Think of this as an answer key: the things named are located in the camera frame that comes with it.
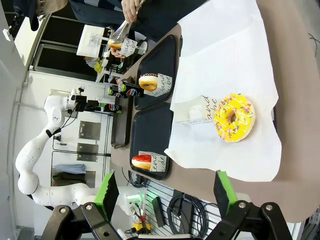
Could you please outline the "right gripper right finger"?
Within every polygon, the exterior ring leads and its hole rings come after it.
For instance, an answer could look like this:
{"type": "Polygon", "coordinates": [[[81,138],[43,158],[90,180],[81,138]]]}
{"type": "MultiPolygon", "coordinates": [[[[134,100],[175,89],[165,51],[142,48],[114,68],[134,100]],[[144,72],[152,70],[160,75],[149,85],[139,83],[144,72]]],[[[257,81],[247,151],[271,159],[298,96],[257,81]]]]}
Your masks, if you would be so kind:
{"type": "Polygon", "coordinates": [[[279,205],[266,202],[256,206],[239,199],[225,171],[215,172],[213,193],[221,221],[208,234],[208,240],[232,240],[240,232],[251,233],[255,240],[292,239],[279,205]]]}

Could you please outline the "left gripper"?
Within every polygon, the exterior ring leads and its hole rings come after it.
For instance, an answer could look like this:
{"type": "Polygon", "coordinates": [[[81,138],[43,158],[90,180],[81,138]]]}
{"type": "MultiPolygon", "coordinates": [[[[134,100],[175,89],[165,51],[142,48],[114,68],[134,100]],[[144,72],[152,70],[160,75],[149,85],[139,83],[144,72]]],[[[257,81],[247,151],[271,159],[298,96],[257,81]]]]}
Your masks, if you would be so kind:
{"type": "Polygon", "coordinates": [[[86,105],[88,112],[104,112],[105,103],[99,102],[98,100],[88,100],[87,97],[83,95],[75,96],[75,111],[76,112],[84,112],[86,105]]]}

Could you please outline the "person left hand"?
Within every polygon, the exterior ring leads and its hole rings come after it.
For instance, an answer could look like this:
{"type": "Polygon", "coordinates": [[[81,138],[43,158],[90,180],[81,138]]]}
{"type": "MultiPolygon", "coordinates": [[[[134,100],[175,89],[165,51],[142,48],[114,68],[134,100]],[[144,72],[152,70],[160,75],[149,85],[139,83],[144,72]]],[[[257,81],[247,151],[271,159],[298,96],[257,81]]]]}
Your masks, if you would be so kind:
{"type": "Polygon", "coordinates": [[[137,9],[140,6],[140,0],[122,0],[122,12],[127,23],[133,23],[137,19],[137,9]]]}

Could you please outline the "person right hand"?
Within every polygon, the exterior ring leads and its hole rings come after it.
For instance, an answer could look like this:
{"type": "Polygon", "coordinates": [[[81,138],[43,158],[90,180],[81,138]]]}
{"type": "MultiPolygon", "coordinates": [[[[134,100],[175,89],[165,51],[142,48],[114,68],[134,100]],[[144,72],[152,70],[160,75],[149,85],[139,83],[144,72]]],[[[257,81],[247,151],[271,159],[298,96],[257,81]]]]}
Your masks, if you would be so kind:
{"type": "Polygon", "coordinates": [[[116,58],[120,58],[120,59],[125,59],[126,58],[126,56],[124,56],[123,54],[120,54],[119,50],[116,49],[116,48],[111,48],[110,49],[110,53],[116,58]]]}

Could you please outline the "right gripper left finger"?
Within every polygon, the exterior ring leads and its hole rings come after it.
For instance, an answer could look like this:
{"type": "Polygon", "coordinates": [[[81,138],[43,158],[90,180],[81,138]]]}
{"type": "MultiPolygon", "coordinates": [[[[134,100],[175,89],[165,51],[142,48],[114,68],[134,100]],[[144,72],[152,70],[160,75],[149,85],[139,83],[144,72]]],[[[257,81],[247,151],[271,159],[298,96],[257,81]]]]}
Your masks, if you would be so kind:
{"type": "Polygon", "coordinates": [[[91,233],[95,240],[120,240],[111,224],[119,196],[115,174],[107,174],[97,194],[97,200],[86,202],[75,209],[67,205],[54,208],[42,233],[42,240],[79,240],[91,233]]]}

